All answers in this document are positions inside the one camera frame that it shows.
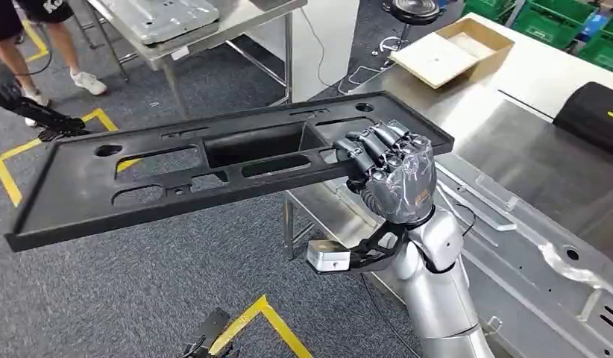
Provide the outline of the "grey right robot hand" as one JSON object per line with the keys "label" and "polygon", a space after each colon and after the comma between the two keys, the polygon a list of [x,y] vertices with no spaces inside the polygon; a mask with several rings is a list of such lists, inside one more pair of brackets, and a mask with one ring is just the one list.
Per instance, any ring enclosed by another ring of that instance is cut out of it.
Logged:
{"label": "grey right robot hand", "polygon": [[432,215],[436,167],[432,143],[397,120],[351,131],[333,142],[337,160],[352,160],[348,189],[373,213],[395,224]]}

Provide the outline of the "dark left robot hand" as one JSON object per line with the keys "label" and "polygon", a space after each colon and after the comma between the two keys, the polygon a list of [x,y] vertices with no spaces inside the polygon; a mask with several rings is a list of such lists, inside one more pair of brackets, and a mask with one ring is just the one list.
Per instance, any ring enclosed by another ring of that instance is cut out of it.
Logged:
{"label": "dark left robot hand", "polygon": [[82,136],[90,134],[82,119],[71,117],[52,118],[39,122],[41,128],[38,139],[42,142],[51,142],[55,139]]}

